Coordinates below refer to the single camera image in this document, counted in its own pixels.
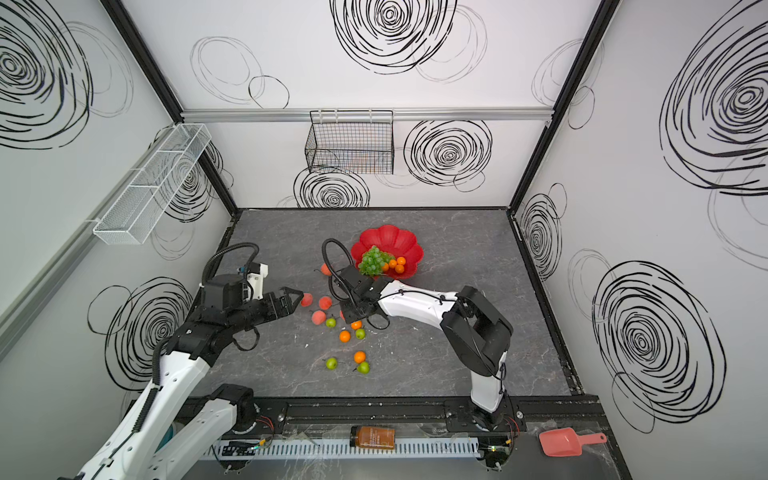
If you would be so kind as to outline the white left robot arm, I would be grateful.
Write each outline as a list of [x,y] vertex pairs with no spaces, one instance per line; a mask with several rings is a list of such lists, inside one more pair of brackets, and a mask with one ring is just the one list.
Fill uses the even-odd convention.
[[77,478],[180,479],[223,435],[248,434],[266,421],[249,387],[192,394],[237,334],[291,316],[304,297],[290,287],[262,288],[258,273],[202,283],[198,305],[155,349],[148,385]]

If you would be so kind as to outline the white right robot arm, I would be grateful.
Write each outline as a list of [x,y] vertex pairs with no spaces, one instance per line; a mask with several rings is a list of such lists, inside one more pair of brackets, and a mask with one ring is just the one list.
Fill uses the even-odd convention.
[[354,266],[332,270],[328,285],[350,322],[379,315],[440,329],[459,361],[470,370],[473,420],[488,431],[503,422],[506,359],[513,327],[478,289],[432,291],[386,276],[368,277]]

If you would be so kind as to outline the green fake grape bunch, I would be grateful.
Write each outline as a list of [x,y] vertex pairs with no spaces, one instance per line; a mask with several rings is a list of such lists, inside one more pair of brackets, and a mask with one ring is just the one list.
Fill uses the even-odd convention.
[[392,259],[395,260],[392,254],[384,252],[377,246],[372,246],[363,253],[362,259],[358,263],[358,270],[363,275],[380,276],[390,270],[391,267],[389,266],[390,268],[387,272],[382,272],[382,267]]

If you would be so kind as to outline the red flower-shaped fruit bowl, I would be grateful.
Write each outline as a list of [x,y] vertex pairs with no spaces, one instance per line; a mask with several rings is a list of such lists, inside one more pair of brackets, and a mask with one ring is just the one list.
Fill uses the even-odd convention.
[[365,230],[351,249],[351,255],[356,264],[362,261],[363,254],[373,246],[383,252],[392,254],[395,258],[403,257],[404,271],[398,273],[390,270],[388,275],[394,279],[404,280],[413,277],[418,272],[419,263],[424,258],[424,250],[418,243],[414,233],[400,229],[394,225],[383,225],[378,228]]

